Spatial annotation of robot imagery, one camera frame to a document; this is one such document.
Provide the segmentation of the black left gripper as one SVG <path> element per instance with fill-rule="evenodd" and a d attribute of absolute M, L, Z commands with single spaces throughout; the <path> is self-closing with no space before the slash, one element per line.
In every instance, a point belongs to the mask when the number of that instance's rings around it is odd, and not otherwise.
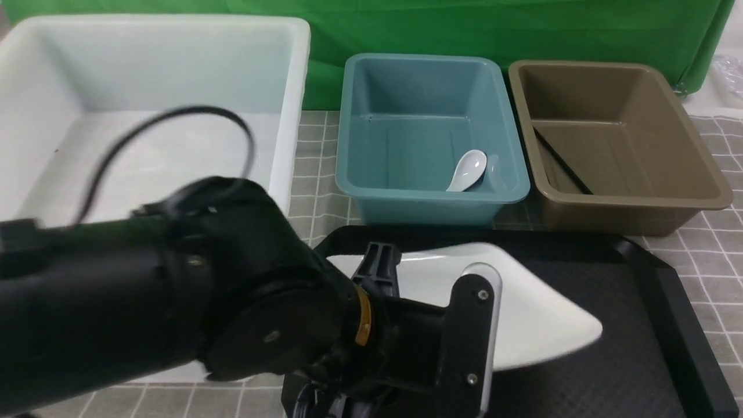
<path fill-rule="evenodd" d="M 284 378 L 288 417 L 375 417 L 402 391 L 436 383 L 445 309 L 400 297 L 397 246 L 371 242 L 351 276 L 360 296 L 351 314 L 334 312 L 331 293 L 295 291 L 291 331 L 311 345 L 309 362 Z"/>

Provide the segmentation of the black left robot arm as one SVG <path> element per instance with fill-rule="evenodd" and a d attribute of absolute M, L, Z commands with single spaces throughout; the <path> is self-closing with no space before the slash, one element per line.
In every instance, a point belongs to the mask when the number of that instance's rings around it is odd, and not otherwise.
<path fill-rule="evenodd" d="M 2 416 L 201 362 L 335 394 L 430 391 L 445 310 L 351 279 L 262 187 L 211 177 L 119 221 L 2 222 Z"/>

